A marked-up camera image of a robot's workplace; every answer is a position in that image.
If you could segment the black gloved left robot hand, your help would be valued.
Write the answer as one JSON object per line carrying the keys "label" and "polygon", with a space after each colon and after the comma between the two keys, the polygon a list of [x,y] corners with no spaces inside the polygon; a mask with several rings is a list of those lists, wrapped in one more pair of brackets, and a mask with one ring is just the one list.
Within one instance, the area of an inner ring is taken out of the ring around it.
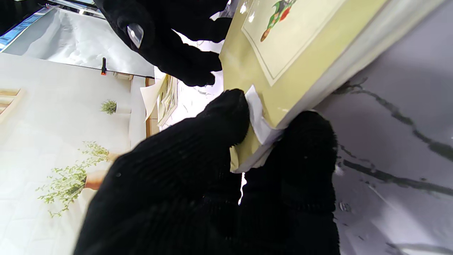
{"label": "black gloved left robot hand", "polygon": [[330,122],[303,111],[263,166],[230,171],[247,134],[241,89],[143,140],[111,165],[75,255],[338,255]]}

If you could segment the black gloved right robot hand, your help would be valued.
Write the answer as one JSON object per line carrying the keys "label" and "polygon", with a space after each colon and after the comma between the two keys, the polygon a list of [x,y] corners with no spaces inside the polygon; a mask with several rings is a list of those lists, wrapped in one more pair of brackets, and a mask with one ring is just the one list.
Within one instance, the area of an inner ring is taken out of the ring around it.
{"label": "black gloved right robot hand", "polygon": [[211,17],[225,10],[226,0],[96,0],[115,34],[132,51],[189,87],[215,84],[222,70],[219,54],[186,44],[221,42],[232,19]]}

